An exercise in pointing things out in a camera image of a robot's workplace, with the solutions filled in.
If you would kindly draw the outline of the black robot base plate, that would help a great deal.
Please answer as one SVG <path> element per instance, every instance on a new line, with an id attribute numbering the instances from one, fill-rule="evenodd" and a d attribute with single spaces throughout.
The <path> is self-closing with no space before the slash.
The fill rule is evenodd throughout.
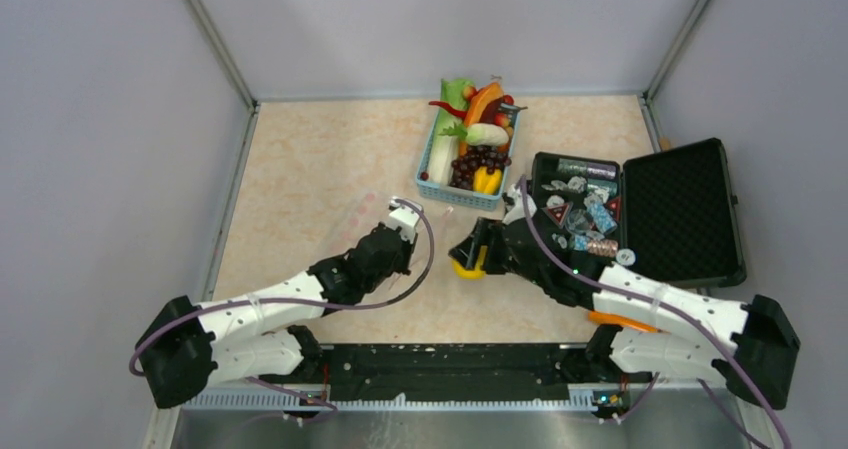
<path id="1" fill-rule="evenodd" d="M 582 344 L 336 344 L 267 383 L 312 384 L 334 402 L 513 402 L 564 400 L 580 384 L 646 383 L 592 360 Z"/>

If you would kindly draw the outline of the clear zip bag pink dots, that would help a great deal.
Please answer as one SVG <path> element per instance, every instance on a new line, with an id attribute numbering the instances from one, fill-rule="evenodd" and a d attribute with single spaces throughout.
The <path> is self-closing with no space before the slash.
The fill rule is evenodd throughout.
<path id="1" fill-rule="evenodd" d="M 364 190 L 353 198 L 342 212 L 331 219 L 332 224 L 320 245 L 324 256 L 335 255 L 353 248 L 378 223 L 389 223 L 389 213 L 394 195 L 376 190 Z M 452 205 L 428 199 L 411 198 L 427 216 L 433 229 L 435 248 L 439 249 L 453 219 Z"/>

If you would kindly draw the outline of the dark red toy grapes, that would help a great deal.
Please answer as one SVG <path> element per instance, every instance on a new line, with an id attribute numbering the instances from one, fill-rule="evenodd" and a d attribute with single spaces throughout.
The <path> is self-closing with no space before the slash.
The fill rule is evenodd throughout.
<path id="1" fill-rule="evenodd" d="M 451 187 L 473 191 L 472 181 L 475 171 L 481 166 L 495 167 L 503 171 L 511 164 L 508 144 L 503 146 L 468 146 L 463 153 L 451 162 L 452 169 L 448 183 Z"/>

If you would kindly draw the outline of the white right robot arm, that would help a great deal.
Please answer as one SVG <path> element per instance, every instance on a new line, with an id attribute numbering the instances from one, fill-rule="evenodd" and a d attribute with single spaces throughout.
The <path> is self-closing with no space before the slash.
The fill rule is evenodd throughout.
<path id="1" fill-rule="evenodd" d="M 760 407 L 788 404 L 800 339 L 774 299 L 701 296 L 580 251 L 575 238 L 553 233 L 538 241 L 518 220 L 478 219 L 449 256 L 457 272 L 513 274 L 559 304 L 649 326 L 641 332 L 602 324 L 586 354 L 589 373 L 600 381 L 659 372 L 719 382 Z"/>

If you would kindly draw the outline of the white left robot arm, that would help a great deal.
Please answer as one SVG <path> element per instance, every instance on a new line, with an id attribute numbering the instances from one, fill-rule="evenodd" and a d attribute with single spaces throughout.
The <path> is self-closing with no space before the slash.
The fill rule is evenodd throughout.
<path id="1" fill-rule="evenodd" d="M 223 302 L 168 301 L 136 342 L 129 368 L 157 407 L 179 406 L 206 388 L 260 375 L 308 382 L 320 347 L 302 322 L 366 310 L 366 295 L 410 272 L 415 227 L 380 223 L 355 247 L 280 283 Z"/>

